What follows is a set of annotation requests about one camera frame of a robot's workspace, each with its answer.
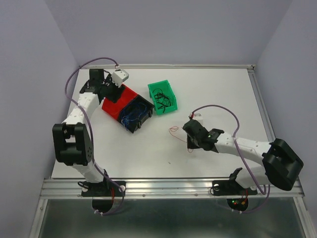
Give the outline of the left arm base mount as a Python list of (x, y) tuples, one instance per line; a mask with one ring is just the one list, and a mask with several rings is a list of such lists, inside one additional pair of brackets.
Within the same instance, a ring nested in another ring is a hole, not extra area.
[(99, 183), (79, 181), (77, 184), (82, 188), (82, 197), (112, 197), (125, 195), (125, 191), (121, 192), (118, 186), (107, 181)]

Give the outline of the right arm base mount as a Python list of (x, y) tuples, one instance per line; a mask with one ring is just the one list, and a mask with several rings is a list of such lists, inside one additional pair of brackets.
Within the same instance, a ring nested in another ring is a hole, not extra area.
[(237, 168), (230, 174), (228, 180), (214, 180), (209, 193), (214, 196), (238, 196), (238, 195), (257, 195), (256, 190), (250, 188), (243, 188), (236, 181), (242, 168)]

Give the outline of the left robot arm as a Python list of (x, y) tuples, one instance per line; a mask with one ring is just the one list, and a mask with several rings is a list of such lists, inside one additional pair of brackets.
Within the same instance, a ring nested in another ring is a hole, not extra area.
[(94, 139), (90, 117), (104, 99), (116, 103), (123, 91), (123, 82), (129, 74), (116, 69), (105, 75), (103, 69), (91, 69), (89, 79), (79, 92), (75, 107), (62, 123), (53, 126), (53, 144), (56, 160), (77, 170), (85, 182), (80, 186), (86, 191), (106, 195), (111, 186), (124, 194), (124, 186), (112, 181), (106, 170), (94, 158)]

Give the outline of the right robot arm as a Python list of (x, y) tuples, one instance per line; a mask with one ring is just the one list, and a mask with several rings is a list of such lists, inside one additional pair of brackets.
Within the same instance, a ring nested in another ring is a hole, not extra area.
[(183, 130), (187, 134), (189, 149), (234, 155), (258, 164), (254, 168), (237, 168), (228, 180), (215, 181), (212, 188), (216, 196), (239, 195), (243, 190), (257, 185), (273, 185), (290, 191), (304, 165), (282, 139), (260, 142), (235, 138), (220, 129), (208, 131), (195, 119), (185, 123)]

